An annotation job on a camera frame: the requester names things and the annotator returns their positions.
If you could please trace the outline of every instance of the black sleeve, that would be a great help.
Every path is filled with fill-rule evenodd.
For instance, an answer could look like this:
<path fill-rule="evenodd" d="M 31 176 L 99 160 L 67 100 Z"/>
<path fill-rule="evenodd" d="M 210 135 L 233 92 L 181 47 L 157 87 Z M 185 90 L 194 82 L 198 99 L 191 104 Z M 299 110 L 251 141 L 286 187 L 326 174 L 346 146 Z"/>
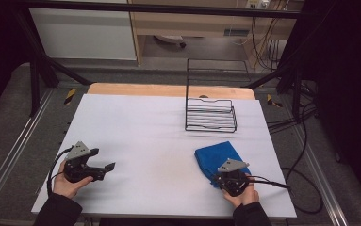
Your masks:
<path fill-rule="evenodd" d="M 271 222 L 260 202 L 247 205 L 241 204 L 234 210 L 233 218 L 237 226 L 271 226 Z"/>
<path fill-rule="evenodd" d="M 34 226 L 73 226 L 82 210 L 77 202 L 53 193 L 37 215 Z"/>

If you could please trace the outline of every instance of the black wire rack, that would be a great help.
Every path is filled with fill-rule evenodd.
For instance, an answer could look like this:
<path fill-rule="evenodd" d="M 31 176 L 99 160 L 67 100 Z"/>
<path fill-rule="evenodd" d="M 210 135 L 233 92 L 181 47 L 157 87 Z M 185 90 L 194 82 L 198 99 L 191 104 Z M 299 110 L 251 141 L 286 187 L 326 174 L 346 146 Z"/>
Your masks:
<path fill-rule="evenodd" d="M 217 59 L 188 59 L 186 87 L 186 131 L 234 133 L 237 131 L 236 110 L 227 99 L 207 96 L 189 98 L 193 85 L 220 86 L 235 82 L 250 82 L 245 61 Z"/>
<path fill-rule="evenodd" d="M 231 100 L 186 99 L 186 130 L 234 133 L 236 111 Z"/>

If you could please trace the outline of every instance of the white tabletop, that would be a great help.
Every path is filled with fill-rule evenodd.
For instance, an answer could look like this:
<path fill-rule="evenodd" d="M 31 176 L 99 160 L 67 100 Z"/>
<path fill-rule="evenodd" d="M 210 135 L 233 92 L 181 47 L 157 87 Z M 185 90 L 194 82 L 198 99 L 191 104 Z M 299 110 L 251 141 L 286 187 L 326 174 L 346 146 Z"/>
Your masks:
<path fill-rule="evenodd" d="M 234 134 L 185 131 L 185 98 L 86 94 L 59 152 L 83 141 L 99 148 L 88 165 L 116 162 L 104 181 L 74 198 L 84 215 L 137 218 L 230 218 L 233 207 L 201 173 L 195 150 L 230 141 L 251 173 L 284 183 L 258 101 L 233 100 Z M 256 184 L 270 218 L 296 218 L 286 189 Z M 33 206 L 47 200 L 43 189 Z"/>

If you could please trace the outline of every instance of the blue towel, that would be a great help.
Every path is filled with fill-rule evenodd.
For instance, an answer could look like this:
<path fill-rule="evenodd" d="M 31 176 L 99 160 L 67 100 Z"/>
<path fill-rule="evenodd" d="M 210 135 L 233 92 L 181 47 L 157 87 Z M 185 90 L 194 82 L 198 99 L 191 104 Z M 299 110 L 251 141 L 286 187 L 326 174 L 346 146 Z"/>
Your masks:
<path fill-rule="evenodd" d="M 213 181 L 213 177 L 218 173 L 218 168 L 227 161 L 227 159 L 231 158 L 242 161 L 229 141 L 198 149 L 195 151 L 195 157 L 197 158 L 201 171 L 214 187 L 219 186 Z M 241 171 L 251 174 L 248 168 L 241 169 Z"/>

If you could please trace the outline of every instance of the metal dish rack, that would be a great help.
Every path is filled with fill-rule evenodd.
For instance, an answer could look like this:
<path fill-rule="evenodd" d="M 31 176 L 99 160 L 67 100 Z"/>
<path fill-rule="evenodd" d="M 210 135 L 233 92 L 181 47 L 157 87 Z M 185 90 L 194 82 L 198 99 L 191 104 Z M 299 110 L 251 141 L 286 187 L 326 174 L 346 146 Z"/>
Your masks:
<path fill-rule="evenodd" d="M 243 67 L 241 69 L 224 69 L 224 68 L 195 68 L 190 67 L 189 63 L 194 60 L 200 61 L 219 61 L 219 62 L 240 62 Z M 187 61 L 187 87 L 186 87 L 186 131 L 202 131 L 202 132 L 222 132 L 222 133 L 234 133 L 237 131 L 237 118 L 236 110 L 234 109 L 233 102 L 231 100 L 215 100 L 207 99 L 206 97 L 189 98 L 189 88 L 191 82 L 240 82 L 231 81 L 226 77 L 225 79 L 206 79 L 197 76 L 193 78 L 192 72 L 236 72 L 244 73 L 248 79 L 242 82 L 249 82 L 247 66 L 244 61 L 237 60 L 204 60 L 204 59 L 188 59 Z"/>
<path fill-rule="evenodd" d="M 234 133 L 236 111 L 231 100 L 186 99 L 186 130 Z"/>

